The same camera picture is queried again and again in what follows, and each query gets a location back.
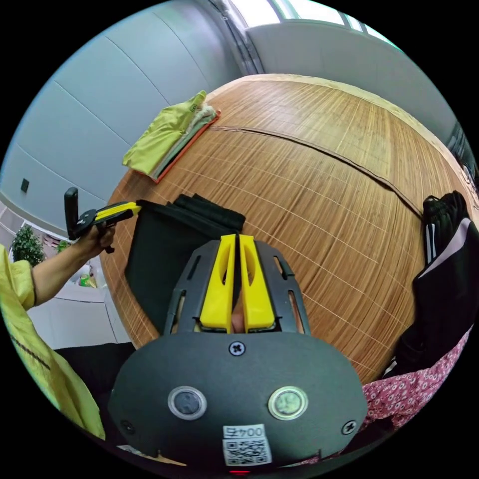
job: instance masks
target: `window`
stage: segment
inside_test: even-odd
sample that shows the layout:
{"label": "window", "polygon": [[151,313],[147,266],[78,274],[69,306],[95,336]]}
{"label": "window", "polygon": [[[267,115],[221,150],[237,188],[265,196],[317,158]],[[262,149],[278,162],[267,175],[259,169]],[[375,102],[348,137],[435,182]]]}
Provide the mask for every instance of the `window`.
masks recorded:
{"label": "window", "polygon": [[366,31],[371,35],[371,36],[375,36],[376,38],[379,38],[380,40],[383,40],[385,41],[386,43],[392,45],[393,47],[396,47],[398,50],[400,50],[400,48],[398,48],[391,40],[388,40],[384,35],[381,35],[378,31],[372,29],[370,26],[368,25],[364,25],[366,27]]}
{"label": "window", "polygon": [[248,27],[279,23],[278,15],[268,0],[230,0],[235,5]]}
{"label": "window", "polygon": [[349,15],[346,15],[346,19],[348,20],[352,29],[358,30],[358,31],[363,31],[363,29],[361,28],[361,25],[359,24],[358,20],[356,20],[355,18],[353,18]]}
{"label": "window", "polygon": [[307,20],[321,20],[344,25],[343,19],[337,10],[311,0],[289,0],[299,18]]}

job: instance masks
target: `gray wall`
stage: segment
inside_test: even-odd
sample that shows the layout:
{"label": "gray wall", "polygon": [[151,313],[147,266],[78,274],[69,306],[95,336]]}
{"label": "gray wall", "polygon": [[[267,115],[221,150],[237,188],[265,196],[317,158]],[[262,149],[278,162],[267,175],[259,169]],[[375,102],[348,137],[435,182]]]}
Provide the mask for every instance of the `gray wall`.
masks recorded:
{"label": "gray wall", "polygon": [[63,232],[69,187],[79,189],[80,212],[104,206],[126,172],[123,155],[162,108],[240,76],[228,42],[194,0],[125,19],[74,54],[32,102],[3,163],[0,200]]}
{"label": "gray wall", "polygon": [[403,52],[346,27],[309,20],[249,28],[266,73],[348,83],[398,105],[447,144],[456,124],[430,79]]}

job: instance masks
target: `yellow-green shirt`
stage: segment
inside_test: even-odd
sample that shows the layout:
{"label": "yellow-green shirt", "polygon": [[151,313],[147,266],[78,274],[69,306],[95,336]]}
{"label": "yellow-green shirt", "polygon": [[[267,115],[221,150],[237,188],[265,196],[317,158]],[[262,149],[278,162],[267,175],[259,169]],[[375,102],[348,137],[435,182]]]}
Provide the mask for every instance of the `yellow-green shirt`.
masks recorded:
{"label": "yellow-green shirt", "polygon": [[35,304],[28,261],[10,263],[0,245],[0,307],[15,348],[25,367],[50,402],[91,434],[105,439],[98,406],[70,365],[35,331],[27,311]]}

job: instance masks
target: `bamboo table mat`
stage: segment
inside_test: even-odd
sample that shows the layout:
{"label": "bamboo table mat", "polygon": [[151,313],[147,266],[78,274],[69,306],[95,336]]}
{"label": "bamboo table mat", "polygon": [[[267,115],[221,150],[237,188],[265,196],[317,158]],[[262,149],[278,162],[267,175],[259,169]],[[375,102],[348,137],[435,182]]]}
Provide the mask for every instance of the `bamboo table mat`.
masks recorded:
{"label": "bamboo table mat", "polygon": [[[295,272],[313,336],[371,382],[414,320],[412,280],[424,267],[414,207],[452,189],[473,200],[438,149],[385,108],[351,91],[258,76],[265,80],[245,77],[210,95],[222,110],[217,127],[158,185],[129,171],[110,202],[197,193],[243,213],[243,233],[281,250]],[[102,254],[102,266],[140,347],[158,332],[124,277],[135,224],[117,225],[116,252]]]}

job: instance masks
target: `screw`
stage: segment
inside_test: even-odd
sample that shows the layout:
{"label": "screw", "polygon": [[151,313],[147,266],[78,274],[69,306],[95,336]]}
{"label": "screw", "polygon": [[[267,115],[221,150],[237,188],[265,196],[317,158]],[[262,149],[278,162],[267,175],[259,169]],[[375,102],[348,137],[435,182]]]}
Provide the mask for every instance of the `screw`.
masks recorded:
{"label": "screw", "polygon": [[233,356],[241,356],[246,351],[246,346],[240,341],[235,341],[230,344],[230,353]]}
{"label": "screw", "polygon": [[348,421],[344,426],[343,429],[341,429],[341,432],[347,436],[348,434],[351,434],[355,429],[358,423],[356,421]]}
{"label": "screw", "polygon": [[128,434],[135,434],[135,428],[133,427],[133,424],[131,424],[129,421],[126,421],[125,419],[122,420],[120,423],[122,428],[128,433]]}

